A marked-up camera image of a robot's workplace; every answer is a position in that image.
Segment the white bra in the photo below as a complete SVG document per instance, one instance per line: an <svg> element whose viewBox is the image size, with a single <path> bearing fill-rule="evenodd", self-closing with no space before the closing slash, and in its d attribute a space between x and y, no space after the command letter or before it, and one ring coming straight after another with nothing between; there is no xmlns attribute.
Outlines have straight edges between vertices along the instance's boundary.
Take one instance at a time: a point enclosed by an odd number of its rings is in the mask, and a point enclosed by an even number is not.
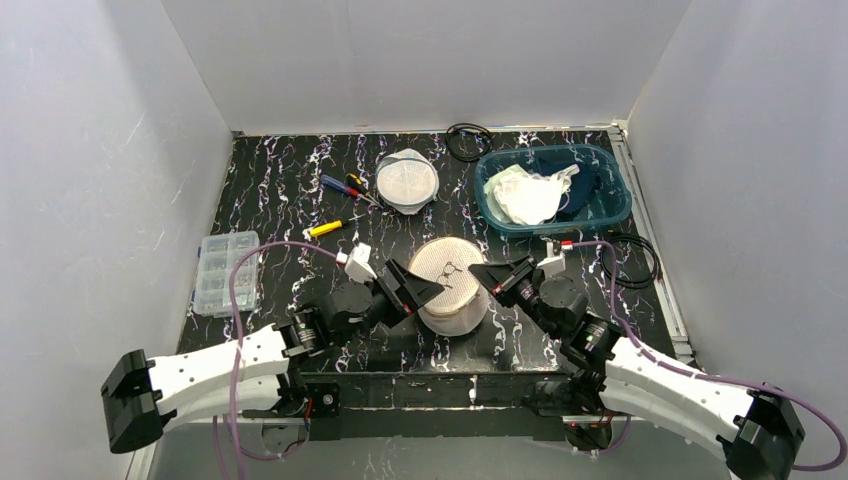
<svg viewBox="0 0 848 480"><path fill-rule="evenodd" d="M512 165L483 186L493 217L507 224L535 226L553 219L562 194L569 188L570 173L543 176Z"/></svg>

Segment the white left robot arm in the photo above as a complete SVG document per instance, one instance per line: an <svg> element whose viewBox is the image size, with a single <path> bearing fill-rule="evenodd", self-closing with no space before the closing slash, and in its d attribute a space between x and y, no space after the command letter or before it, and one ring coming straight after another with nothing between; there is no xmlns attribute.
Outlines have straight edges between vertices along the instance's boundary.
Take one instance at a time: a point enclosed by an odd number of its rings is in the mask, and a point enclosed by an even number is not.
<svg viewBox="0 0 848 480"><path fill-rule="evenodd" d="M187 354L124 354L100 388L109 450L123 454L195 420L244 411L295 416L317 395L300 367L376 324L393 327L446 290L390 259L383 273L347 281L292 317Z"/></svg>

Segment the white mesh bag blue trim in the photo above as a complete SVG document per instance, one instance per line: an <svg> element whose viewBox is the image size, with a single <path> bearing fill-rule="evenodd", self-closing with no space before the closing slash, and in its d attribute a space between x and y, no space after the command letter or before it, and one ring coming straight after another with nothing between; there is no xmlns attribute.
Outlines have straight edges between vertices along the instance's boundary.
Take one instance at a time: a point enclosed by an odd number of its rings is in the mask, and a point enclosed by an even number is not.
<svg viewBox="0 0 848 480"><path fill-rule="evenodd" d="M404 215L419 213L436 199L440 186L438 172L431 161L411 148L380 160L375 182L382 200Z"/></svg>

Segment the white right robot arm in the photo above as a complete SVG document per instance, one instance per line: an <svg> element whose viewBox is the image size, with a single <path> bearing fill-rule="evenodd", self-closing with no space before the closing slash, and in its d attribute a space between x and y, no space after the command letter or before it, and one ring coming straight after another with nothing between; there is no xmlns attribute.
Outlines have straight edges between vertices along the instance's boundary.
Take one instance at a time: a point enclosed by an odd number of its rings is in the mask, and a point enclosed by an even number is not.
<svg viewBox="0 0 848 480"><path fill-rule="evenodd" d="M577 373L573 394L586 406L632 415L700 445L740 479L786 479L805 437L791 403L769 385L703 379L701 372L593 313L563 273L531 257L473 264L469 272L505 307L517 306L553 339Z"/></svg>

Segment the white mesh bag tan trim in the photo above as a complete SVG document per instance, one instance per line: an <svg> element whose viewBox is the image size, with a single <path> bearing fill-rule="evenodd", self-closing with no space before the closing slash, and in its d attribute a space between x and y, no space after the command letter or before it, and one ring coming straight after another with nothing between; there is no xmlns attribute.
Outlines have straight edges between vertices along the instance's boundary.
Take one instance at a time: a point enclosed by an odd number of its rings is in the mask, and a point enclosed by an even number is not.
<svg viewBox="0 0 848 480"><path fill-rule="evenodd" d="M431 240L415 252L408 270L444 288L419 311L423 323L434 333L457 337L481 324L490 297L469 267L484 262L482 252L472 242L458 237Z"/></svg>

